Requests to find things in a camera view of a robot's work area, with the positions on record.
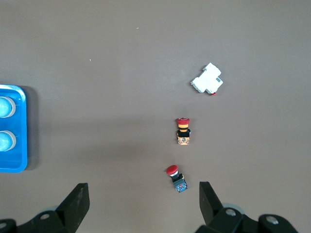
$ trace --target gray floor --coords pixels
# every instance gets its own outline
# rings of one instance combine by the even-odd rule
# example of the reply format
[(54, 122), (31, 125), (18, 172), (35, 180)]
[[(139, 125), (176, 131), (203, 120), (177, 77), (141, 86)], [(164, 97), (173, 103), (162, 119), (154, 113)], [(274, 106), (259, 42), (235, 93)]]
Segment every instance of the gray floor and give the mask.
[[(30, 134), (27, 170), (0, 174), (0, 218), (24, 223), (88, 182), (79, 233), (192, 233), (210, 181), (251, 218), (310, 232), (310, 12), (309, 0), (0, 0), (0, 82), (26, 90)], [(224, 81), (214, 97), (190, 86), (209, 62)]]

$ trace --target red toy part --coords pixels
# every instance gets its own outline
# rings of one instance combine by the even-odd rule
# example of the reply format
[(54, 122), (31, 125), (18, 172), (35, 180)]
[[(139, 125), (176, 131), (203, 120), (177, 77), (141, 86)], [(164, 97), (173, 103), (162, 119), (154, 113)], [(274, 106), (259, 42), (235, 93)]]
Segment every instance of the red toy part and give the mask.
[(166, 169), (166, 173), (168, 175), (173, 175), (175, 174), (176, 172), (178, 172), (178, 167), (176, 165), (172, 165), (172, 166), (169, 166), (167, 169)]
[(190, 119), (189, 118), (178, 118), (177, 123), (179, 125), (189, 125)]

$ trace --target screw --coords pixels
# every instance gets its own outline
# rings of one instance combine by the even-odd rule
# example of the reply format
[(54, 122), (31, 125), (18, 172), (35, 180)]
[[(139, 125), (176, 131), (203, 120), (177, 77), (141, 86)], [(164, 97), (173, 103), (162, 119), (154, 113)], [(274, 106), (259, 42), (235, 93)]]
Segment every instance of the screw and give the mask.
[(237, 215), (237, 214), (234, 212), (234, 210), (232, 210), (232, 209), (227, 209), (227, 210), (225, 211), (225, 213), (226, 213), (227, 215), (229, 215), (229, 216), (235, 216), (235, 215)]
[(5, 228), (6, 227), (6, 223), (5, 222), (2, 222), (2, 223), (0, 223), (0, 229), (3, 229), (3, 228)]
[(43, 215), (40, 217), (40, 219), (41, 219), (41, 220), (45, 220), (45, 219), (47, 219), (47, 218), (49, 218), (49, 217), (50, 217), (49, 214), (43, 214)]
[(266, 220), (268, 222), (270, 222), (271, 224), (273, 224), (273, 225), (277, 225), (278, 224), (278, 220), (275, 217), (273, 217), (273, 216), (267, 216)]

